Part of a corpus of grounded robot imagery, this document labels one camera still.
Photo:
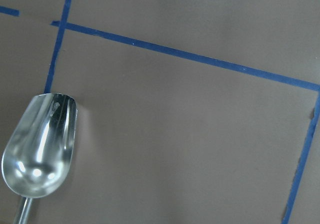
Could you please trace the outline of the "silver metal ice scoop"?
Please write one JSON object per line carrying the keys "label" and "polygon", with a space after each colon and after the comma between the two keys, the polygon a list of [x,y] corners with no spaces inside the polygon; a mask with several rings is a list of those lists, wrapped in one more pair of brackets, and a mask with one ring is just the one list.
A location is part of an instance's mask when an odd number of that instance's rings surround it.
{"label": "silver metal ice scoop", "polygon": [[21,196],[14,223],[27,223],[34,199],[56,191],[71,166],[77,120],[75,100],[60,93],[36,95],[11,135],[1,172]]}

